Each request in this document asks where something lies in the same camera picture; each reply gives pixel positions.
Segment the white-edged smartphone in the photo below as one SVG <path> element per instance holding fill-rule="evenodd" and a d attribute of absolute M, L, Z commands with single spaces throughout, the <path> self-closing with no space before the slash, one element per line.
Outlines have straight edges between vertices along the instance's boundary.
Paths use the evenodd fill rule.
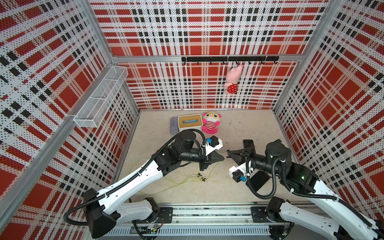
<path fill-rule="evenodd" d="M 253 140 L 243 140 L 244 149 L 249 152 L 254 151 L 255 145 Z"/>

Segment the purple-edged smartphone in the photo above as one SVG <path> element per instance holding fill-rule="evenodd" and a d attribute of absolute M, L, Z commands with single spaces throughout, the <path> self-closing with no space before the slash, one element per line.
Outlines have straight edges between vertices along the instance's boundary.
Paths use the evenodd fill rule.
<path fill-rule="evenodd" d="M 252 187 L 255 191 L 258 191 L 270 178 L 267 173 L 258 171 L 248 180 L 247 186 L 249 189 Z"/>

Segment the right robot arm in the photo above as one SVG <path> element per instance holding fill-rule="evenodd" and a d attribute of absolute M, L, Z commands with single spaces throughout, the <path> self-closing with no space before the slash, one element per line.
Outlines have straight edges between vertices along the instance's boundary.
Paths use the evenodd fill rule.
<path fill-rule="evenodd" d="M 230 176 L 244 182 L 259 199 L 269 200 L 266 207 L 271 222 L 289 222 L 305 227 L 329 240 L 380 240 L 384 238 L 384 222 L 366 217 L 334 193 L 309 168 L 292 162 L 292 151 L 281 140 L 268 143 L 259 155 L 253 143 L 241 150 L 228 151 L 238 167 L 230 168 Z M 277 183 L 289 193 L 302 197 L 320 208 L 326 217 L 302 210 L 275 196 Z"/>

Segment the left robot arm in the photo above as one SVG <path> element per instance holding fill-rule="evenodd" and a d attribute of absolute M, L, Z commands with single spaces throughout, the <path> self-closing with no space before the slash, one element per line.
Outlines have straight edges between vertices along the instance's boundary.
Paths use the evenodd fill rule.
<path fill-rule="evenodd" d="M 156 221 L 160 207 L 152 197 L 124 205 L 147 185 L 181 167 L 182 162 L 198 163 L 200 171 L 221 162 L 218 153 L 223 141 L 216 136 L 205 138 L 202 131 L 184 130 L 171 137 L 149 160 L 120 181 L 83 194 L 83 203 L 68 210 L 63 219 L 73 226 L 87 226 L 94 239 L 109 233 L 117 224 L 131 221 Z"/>

